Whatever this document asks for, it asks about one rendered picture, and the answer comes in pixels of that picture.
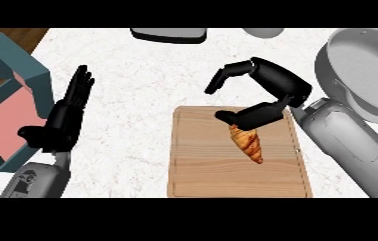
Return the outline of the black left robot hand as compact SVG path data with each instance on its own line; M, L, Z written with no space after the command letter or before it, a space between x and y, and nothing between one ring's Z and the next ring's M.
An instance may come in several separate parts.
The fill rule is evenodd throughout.
M67 88L66 97L57 102L44 126L24 126L18 135L32 148L45 153L70 152L79 141L85 108L95 84L92 72L80 65Z

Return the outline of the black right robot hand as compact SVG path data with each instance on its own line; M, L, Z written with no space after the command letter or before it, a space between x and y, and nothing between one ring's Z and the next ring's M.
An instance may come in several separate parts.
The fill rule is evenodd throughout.
M227 110L216 112L216 118L235 125L241 130L253 130L284 118L287 106L299 108L312 93L312 85L283 66L264 58L227 64L218 71L206 88L206 93L213 94L231 77L249 74L266 91L277 97L274 103L262 102L246 108L238 113Z

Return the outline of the golden brown croissant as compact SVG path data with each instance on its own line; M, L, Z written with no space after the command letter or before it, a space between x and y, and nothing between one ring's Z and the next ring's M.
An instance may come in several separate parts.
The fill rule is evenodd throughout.
M264 163L262 145L258 130L244 131L237 125L230 126L231 139L243 150L250 159L258 163Z

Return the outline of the pale wooden cutting board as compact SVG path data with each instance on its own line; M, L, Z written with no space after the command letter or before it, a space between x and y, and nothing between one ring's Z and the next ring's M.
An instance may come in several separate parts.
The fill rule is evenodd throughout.
M181 106L173 113L168 194L172 197L312 196L290 114L259 129L264 162L237 147L216 107Z

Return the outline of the teal and pink chair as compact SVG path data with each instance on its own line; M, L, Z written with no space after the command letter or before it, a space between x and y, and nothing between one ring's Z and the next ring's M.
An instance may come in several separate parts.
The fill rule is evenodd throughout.
M55 105L49 69L0 32L0 172L14 173L32 148L18 130L44 126Z

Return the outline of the grey round bowl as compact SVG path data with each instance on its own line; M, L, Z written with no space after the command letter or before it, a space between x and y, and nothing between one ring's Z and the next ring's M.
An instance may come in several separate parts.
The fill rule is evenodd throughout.
M283 28L246 28L244 31L258 38L274 38L277 37L283 32Z

